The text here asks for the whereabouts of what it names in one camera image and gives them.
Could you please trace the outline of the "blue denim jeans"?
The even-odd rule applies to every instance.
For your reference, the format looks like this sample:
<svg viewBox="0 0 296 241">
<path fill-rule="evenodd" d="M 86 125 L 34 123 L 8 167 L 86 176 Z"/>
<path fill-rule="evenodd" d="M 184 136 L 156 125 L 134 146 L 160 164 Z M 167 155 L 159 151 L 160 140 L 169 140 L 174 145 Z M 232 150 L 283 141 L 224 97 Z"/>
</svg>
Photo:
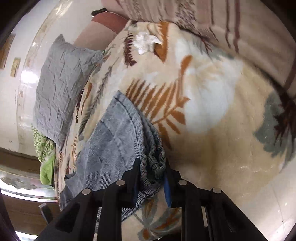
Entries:
<svg viewBox="0 0 296 241">
<path fill-rule="evenodd" d="M 76 159 L 75 172 L 65 176 L 60 193 L 64 209 L 83 189 L 101 190 L 119 180 L 140 160 L 140 183 L 135 208 L 123 208 L 121 218 L 133 215 L 157 194 L 166 169 L 166 154 L 158 131 L 120 91 Z"/>
</svg>

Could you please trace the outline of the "leaf print bed blanket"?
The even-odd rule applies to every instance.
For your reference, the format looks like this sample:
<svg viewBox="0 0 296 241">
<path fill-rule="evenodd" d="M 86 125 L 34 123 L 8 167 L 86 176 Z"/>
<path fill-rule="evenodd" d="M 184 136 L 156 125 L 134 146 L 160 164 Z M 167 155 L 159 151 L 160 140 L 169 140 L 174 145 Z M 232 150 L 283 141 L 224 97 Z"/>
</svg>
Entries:
<svg viewBox="0 0 296 241">
<path fill-rule="evenodd" d="M 294 101 L 248 62 L 168 22 L 128 23 L 88 78 L 59 153 L 60 204 L 117 91 L 157 129 L 172 168 L 221 188 L 268 240 L 285 239 L 295 224 Z"/>
</svg>

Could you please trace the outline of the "green patterned blanket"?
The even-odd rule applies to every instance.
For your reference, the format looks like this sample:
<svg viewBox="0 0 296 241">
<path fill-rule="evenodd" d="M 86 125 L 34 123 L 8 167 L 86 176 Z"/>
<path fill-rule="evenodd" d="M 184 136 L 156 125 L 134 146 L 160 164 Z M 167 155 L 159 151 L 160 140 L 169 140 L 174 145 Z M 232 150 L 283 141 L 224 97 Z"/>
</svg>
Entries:
<svg viewBox="0 0 296 241">
<path fill-rule="evenodd" d="M 56 145 L 51 139 L 40 133 L 36 128 L 32 127 L 32 130 L 34 148 L 37 158 L 41 163 L 40 181 L 43 185 L 52 185 L 56 159 Z"/>
</svg>

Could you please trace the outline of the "grey quilted pillow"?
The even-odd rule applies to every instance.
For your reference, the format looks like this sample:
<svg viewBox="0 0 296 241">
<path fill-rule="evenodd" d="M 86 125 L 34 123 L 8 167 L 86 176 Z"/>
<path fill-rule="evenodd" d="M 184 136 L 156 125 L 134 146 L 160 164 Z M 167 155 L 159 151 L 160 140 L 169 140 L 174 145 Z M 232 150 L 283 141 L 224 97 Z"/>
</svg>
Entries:
<svg viewBox="0 0 296 241">
<path fill-rule="evenodd" d="M 36 88 L 33 127 L 59 148 L 65 143 L 81 91 L 102 57 L 102 51 L 75 47 L 63 35 L 49 49 Z"/>
</svg>

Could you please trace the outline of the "pink cushion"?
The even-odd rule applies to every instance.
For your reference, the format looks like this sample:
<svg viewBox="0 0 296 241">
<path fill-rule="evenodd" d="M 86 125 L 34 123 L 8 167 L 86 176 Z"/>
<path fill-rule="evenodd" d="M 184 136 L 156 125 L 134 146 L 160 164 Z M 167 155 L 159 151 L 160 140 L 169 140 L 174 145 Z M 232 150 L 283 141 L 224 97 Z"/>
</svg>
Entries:
<svg viewBox="0 0 296 241">
<path fill-rule="evenodd" d="M 103 51 L 123 30 L 127 22 L 127 19 L 112 12 L 99 13 L 83 29 L 73 45 Z"/>
</svg>

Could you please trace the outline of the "striped beige pillow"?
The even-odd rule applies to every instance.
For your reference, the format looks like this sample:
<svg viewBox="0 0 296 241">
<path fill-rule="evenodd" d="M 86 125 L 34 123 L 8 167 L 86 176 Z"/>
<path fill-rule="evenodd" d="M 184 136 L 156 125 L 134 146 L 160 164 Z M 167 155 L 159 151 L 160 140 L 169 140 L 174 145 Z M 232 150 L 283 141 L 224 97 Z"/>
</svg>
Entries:
<svg viewBox="0 0 296 241">
<path fill-rule="evenodd" d="M 295 95 L 295 38 L 262 1 L 102 1 L 128 19 L 168 21 L 251 61 Z"/>
</svg>

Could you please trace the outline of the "black hair clip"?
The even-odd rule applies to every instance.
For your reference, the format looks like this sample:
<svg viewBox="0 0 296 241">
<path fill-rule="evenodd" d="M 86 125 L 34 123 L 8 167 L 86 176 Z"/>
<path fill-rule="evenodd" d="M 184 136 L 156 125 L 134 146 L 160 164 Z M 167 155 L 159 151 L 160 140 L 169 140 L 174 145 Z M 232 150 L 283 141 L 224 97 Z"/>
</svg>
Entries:
<svg viewBox="0 0 296 241">
<path fill-rule="evenodd" d="M 105 12 L 108 12 L 108 10 L 107 10 L 106 8 L 102 8 L 102 9 L 100 9 L 100 10 L 92 11 L 92 12 L 91 12 L 91 15 L 94 17 L 94 16 L 96 16 L 96 15 L 98 15 L 98 14 L 100 14 L 100 13 L 105 13 Z"/>
</svg>

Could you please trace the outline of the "wall light switch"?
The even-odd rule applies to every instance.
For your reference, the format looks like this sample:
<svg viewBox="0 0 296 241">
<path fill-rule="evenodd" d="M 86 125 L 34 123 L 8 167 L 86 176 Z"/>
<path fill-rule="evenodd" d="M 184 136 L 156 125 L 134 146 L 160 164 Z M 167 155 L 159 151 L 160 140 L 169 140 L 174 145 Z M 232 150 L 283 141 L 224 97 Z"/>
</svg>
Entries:
<svg viewBox="0 0 296 241">
<path fill-rule="evenodd" d="M 15 58 L 13 60 L 13 64 L 12 64 L 12 67 L 11 67 L 11 73 L 10 73 L 11 77 L 16 77 L 19 66 L 20 66 L 20 62 L 21 62 L 20 58 Z"/>
</svg>

